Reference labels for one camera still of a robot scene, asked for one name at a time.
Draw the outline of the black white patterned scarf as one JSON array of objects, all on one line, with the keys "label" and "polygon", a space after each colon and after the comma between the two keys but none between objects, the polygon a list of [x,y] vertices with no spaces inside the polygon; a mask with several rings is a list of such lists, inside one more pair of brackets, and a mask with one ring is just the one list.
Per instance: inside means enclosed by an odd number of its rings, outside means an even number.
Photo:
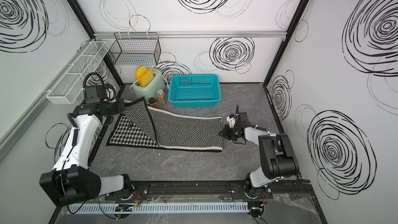
[{"label": "black white patterned scarf", "polygon": [[193,117],[150,107],[144,98],[125,102],[108,146],[222,152],[221,117]]}]

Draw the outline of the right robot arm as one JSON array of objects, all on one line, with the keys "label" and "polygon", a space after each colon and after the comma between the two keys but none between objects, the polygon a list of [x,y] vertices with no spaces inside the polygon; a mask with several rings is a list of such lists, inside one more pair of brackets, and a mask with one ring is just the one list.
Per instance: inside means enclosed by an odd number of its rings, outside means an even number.
[{"label": "right robot arm", "polygon": [[287,134],[271,133],[266,128],[249,122],[246,113],[235,113],[227,117],[227,124],[220,132],[227,140],[243,139],[259,147],[260,167],[245,179],[246,188],[265,187],[282,178],[296,176],[300,166]]}]

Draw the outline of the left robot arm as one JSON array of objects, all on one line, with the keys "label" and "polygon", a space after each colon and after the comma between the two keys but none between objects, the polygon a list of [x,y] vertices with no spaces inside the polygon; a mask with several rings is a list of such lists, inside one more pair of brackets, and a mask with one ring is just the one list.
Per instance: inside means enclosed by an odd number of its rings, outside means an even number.
[{"label": "left robot arm", "polygon": [[41,175],[39,184],[56,206],[95,199],[113,192],[134,189],[128,175],[100,177],[89,171],[89,154],[95,131],[103,117],[113,117],[125,111],[123,99],[110,98],[106,92],[113,89],[103,81],[99,85],[87,86],[90,77],[101,79],[96,72],[83,80],[85,102],[67,114],[71,134],[51,172]]}]

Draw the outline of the teal plastic basket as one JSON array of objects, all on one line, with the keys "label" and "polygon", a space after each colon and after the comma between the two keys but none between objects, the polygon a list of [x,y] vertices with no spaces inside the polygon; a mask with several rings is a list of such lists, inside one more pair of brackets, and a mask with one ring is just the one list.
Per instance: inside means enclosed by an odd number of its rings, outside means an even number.
[{"label": "teal plastic basket", "polygon": [[168,100],[176,107],[213,107],[221,101],[219,78],[215,74],[174,75]]}]

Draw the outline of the yellow toast slice front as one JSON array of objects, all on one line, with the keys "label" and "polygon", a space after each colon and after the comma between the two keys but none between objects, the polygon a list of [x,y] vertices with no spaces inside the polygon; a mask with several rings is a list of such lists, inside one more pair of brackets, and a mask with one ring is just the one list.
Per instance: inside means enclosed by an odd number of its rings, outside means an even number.
[{"label": "yellow toast slice front", "polygon": [[153,69],[148,70],[143,76],[138,79],[138,84],[141,87],[147,87],[154,79]]}]

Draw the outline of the yellow toast slice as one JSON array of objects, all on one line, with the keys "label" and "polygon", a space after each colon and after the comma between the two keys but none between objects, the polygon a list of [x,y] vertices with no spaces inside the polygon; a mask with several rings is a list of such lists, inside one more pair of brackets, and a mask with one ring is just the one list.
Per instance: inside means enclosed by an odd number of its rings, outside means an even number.
[{"label": "yellow toast slice", "polygon": [[143,76],[138,79],[138,84],[141,87],[147,87],[154,79],[153,69],[148,70]]},{"label": "yellow toast slice", "polygon": [[144,76],[148,72],[148,68],[144,65],[140,66],[137,68],[135,72],[135,77],[136,79],[140,79],[142,76]]}]

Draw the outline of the dark spice jar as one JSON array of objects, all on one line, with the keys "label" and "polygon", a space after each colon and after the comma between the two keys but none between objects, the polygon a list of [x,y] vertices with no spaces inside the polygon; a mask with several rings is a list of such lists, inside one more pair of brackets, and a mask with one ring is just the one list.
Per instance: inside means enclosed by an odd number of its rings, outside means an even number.
[{"label": "dark spice jar", "polygon": [[150,105],[151,107],[153,107],[153,108],[158,108],[157,100],[156,100],[154,97],[151,97],[151,98],[149,99],[149,105]]}]

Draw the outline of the mint green toaster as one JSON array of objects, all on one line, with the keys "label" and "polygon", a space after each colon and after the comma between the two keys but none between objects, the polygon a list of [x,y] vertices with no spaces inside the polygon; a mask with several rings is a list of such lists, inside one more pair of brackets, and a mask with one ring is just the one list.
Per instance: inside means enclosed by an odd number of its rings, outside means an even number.
[{"label": "mint green toaster", "polygon": [[136,97],[145,98],[146,104],[149,104],[149,99],[154,97],[157,99],[157,90],[164,90],[167,86],[166,80],[163,78],[163,75],[160,70],[154,69],[154,79],[147,87],[141,87],[138,83],[132,84],[130,86],[130,90],[135,93]]}]

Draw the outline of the yellow toast slice rear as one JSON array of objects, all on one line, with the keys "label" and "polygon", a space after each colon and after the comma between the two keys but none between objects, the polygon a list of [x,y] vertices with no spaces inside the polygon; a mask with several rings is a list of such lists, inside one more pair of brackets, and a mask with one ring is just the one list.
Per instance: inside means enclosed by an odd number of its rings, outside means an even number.
[{"label": "yellow toast slice rear", "polygon": [[144,76],[148,72],[148,68],[144,65],[140,66],[137,68],[135,72],[135,77],[136,79],[140,79],[142,76]]}]

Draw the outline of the light spice jar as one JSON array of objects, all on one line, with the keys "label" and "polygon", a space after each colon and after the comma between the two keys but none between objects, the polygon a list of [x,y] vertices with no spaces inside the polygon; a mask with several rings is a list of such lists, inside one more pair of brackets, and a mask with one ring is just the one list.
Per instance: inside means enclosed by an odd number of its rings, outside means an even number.
[{"label": "light spice jar", "polygon": [[157,90],[157,100],[162,105],[167,103],[166,94],[162,89]]}]

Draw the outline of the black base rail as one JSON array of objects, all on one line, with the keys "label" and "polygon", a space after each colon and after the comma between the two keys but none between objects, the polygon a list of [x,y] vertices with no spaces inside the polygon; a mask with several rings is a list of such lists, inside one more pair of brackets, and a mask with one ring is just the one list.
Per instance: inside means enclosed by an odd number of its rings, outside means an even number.
[{"label": "black base rail", "polygon": [[281,180],[261,188],[238,181],[129,181],[101,178],[88,184],[60,183],[59,204],[72,204],[110,195],[113,199],[149,200],[154,196],[217,195],[233,200],[272,199],[275,194],[313,191],[308,180]]}]

